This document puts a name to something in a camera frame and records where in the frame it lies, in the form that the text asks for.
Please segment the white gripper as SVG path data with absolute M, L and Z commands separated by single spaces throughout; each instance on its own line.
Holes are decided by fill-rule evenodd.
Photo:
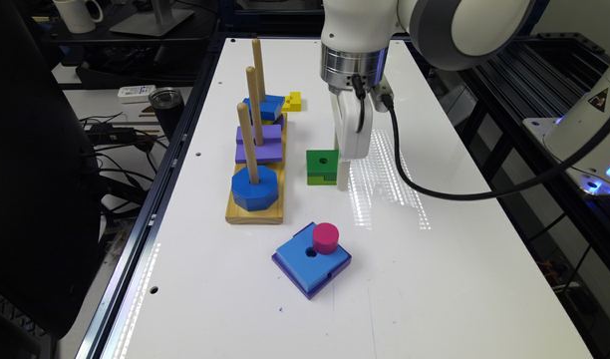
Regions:
M 348 189 L 351 162 L 365 158 L 369 152 L 373 124 L 370 99 L 360 101 L 353 91 L 330 94 L 335 135 L 340 158 L 337 167 L 337 189 Z

